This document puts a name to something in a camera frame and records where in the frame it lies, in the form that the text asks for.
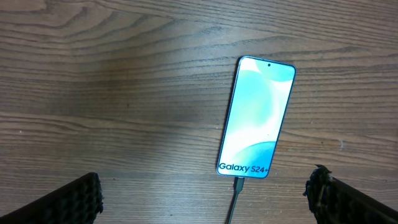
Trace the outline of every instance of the charging cable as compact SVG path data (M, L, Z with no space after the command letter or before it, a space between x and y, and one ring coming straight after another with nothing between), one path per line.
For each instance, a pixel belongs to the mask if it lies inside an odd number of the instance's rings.
M242 189L243 189L243 183L244 183L244 178L242 177L235 177L235 181L234 181L234 197L232 199L231 202L231 206L229 207L229 213L228 213L228 224L231 224L232 222L232 215L234 213L234 209L235 209L235 205L236 205L236 201L238 200L238 195L239 193L241 193Z

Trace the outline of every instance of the phone screen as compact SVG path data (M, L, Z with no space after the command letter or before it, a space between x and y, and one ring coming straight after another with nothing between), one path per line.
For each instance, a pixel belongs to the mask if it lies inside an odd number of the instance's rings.
M240 59L221 143L220 175L267 177L294 76L292 65Z

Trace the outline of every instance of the illuminated screen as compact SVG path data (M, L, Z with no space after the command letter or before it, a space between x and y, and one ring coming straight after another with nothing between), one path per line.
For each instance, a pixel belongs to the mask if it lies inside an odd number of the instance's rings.
M221 146L219 174L257 178L268 175L294 75L291 65L241 59Z

